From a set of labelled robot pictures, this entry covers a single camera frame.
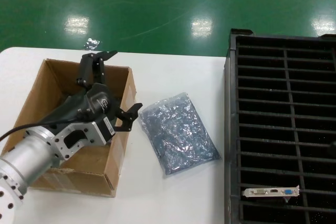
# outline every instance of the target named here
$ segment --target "black cable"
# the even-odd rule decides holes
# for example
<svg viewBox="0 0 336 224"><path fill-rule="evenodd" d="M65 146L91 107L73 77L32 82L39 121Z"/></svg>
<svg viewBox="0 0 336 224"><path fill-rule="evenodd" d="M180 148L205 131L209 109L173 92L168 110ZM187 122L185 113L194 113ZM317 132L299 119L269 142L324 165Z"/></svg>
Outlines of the black cable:
<svg viewBox="0 0 336 224"><path fill-rule="evenodd" d="M62 123L74 123L74 122L79 122L80 120L76 119L71 119L71 120L63 120L63 121L54 121L54 122L45 122L45 123L28 123L28 124L24 124L18 127L15 127L13 129L11 129L10 131L7 131L5 134L3 134L0 137L0 142L5 139L6 137L8 137L9 135L11 135L12 133L19 131L19 130L23 130L26 128L30 128L30 127L37 127L37 126L48 126L48 125L52 125L52 124L62 124Z"/></svg>

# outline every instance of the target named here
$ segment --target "green floor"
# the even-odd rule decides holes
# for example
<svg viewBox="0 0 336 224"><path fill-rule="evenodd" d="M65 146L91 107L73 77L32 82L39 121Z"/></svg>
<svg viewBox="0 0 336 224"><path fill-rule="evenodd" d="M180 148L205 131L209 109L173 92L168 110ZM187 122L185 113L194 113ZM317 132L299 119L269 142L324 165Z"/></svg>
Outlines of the green floor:
<svg viewBox="0 0 336 224"><path fill-rule="evenodd" d="M336 33L336 0L0 0L8 47L225 56L230 28L317 36Z"/></svg>

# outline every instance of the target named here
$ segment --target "cardboard box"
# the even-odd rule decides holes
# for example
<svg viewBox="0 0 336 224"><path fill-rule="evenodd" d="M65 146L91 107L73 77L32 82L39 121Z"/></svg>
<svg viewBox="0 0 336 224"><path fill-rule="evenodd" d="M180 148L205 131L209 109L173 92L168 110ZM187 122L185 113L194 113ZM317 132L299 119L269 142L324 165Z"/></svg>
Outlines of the cardboard box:
<svg viewBox="0 0 336 224"><path fill-rule="evenodd" d="M75 84L79 64L69 61L44 60L35 83L15 126L38 122L60 105L68 95L81 90ZM134 105L135 85L128 67L105 66L106 84L121 100L121 108ZM23 139L24 130L13 133L4 149L7 152ZM60 168L51 168L31 187L71 193L114 197L127 145L128 132L119 132L111 145L84 147Z"/></svg>

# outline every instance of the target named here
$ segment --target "black plastic crate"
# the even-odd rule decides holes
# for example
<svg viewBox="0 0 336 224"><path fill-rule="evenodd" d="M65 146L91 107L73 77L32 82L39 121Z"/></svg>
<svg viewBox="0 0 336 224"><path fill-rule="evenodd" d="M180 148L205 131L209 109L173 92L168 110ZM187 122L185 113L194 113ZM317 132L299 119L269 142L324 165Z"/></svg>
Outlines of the black plastic crate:
<svg viewBox="0 0 336 224"><path fill-rule="evenodd" d="M232 29L225 62L225 223L336 223L336 38ZM296 187L287 204L246 188Z"/></svg>

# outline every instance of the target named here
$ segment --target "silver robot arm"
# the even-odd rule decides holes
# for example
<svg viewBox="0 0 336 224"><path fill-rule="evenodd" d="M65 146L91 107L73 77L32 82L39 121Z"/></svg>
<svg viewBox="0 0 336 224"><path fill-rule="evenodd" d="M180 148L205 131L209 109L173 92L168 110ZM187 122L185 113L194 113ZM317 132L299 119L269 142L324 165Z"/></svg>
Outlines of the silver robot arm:
<svg viewBox="0 0 336 224"><path fill-rule="evenodd" d="M104 120L110 138L115 135L109 120ZM69 148L64 139L82 134L83 139ZM69 124L56 136L42 126L28 128L24 139L0 157L0 224L13 223L27 188L51 167L59 167L84 146L106 145L95 122Z"/></svg>

